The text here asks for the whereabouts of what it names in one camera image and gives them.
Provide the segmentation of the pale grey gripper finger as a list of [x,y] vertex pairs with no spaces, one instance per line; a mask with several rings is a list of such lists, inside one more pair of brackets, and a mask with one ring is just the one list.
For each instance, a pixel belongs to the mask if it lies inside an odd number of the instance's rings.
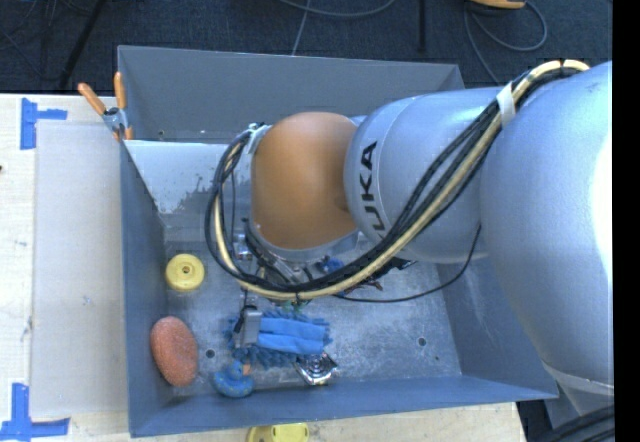
[[256,344],[260,334],[262,312],[253,308],[244,310],[241,321],[240,345],[245,347]]

